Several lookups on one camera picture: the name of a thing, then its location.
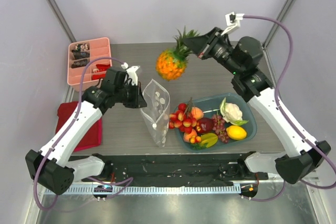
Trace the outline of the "clear zip top bag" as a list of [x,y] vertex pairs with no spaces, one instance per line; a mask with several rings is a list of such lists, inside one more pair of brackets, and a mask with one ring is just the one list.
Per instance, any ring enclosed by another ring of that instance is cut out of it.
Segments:
[[141,115],[148,131],[158,147],[164,147],[169,127],[170,94],[166,88],[152,79],[142,95],[147,107],[141,108]]

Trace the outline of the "orange toy pineapple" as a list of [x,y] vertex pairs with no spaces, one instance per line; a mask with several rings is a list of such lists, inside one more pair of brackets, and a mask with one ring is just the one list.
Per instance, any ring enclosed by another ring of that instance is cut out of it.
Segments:
[[166,80],[176,80],[182,76],[188,64],[188,56],[192,53],[183,43],[184,39],[198,36],[197,30],[177,30],[178,34],[173,36],[175,40],[175,46],[173,48],[166,49],[160,53],[157,57],[155,69],[158,75]]

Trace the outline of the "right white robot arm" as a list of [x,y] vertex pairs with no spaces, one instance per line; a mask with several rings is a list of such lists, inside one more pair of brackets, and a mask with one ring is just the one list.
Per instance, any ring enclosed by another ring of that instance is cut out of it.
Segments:
[[278,155],[248,155],[237,166],[239,177],[250,179],[256,172],[274,173],[295,184],[320,166],[331,147],[309,135],[285,105],[276,100],[272,82],[258,68],[263,51],[257,39],[245,36],[232,46],[228,35],[215,27],[182,42],[199,58],[213,58],[233,74],[231,83],[236,93],[264,118],[284,147],[284,153]]

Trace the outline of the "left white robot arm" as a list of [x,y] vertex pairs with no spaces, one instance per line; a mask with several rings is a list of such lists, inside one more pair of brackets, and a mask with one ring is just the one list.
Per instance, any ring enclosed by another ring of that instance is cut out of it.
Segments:
[[72,183],[95,176],[105,182],[112,174],[110,161],[99,154],[70,161],[74,149],[90,128],[117,103],[126,108],[147,106],[138,81],[139,66],[111,67],[99,87],[85,90],[82,100],[57,134],[38,152],[25,157],[31,178],[56,195],[63,194]]

